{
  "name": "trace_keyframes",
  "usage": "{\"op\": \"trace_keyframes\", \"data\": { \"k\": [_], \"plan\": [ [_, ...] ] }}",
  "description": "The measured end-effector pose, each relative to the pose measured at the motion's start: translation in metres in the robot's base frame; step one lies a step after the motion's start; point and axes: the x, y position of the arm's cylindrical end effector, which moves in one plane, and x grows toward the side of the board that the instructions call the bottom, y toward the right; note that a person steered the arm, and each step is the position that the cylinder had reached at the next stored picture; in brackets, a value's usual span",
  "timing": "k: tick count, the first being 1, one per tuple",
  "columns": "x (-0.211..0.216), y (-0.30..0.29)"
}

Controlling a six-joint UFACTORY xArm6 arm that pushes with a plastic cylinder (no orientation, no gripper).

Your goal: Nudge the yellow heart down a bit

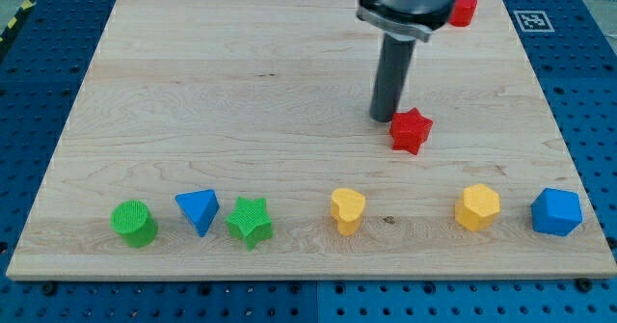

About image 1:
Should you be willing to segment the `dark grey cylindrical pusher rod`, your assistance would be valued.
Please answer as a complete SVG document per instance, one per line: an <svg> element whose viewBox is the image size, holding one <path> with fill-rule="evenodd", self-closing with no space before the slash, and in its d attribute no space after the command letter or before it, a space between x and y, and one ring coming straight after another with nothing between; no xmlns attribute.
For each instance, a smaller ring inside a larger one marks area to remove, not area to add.
<svg viewBox="0 0 617 323"><path fill-rule="evenodd" d="M414 40L397 40L384 34L369 108L373 120L392 120L398 109L415 46Z"/></svg>

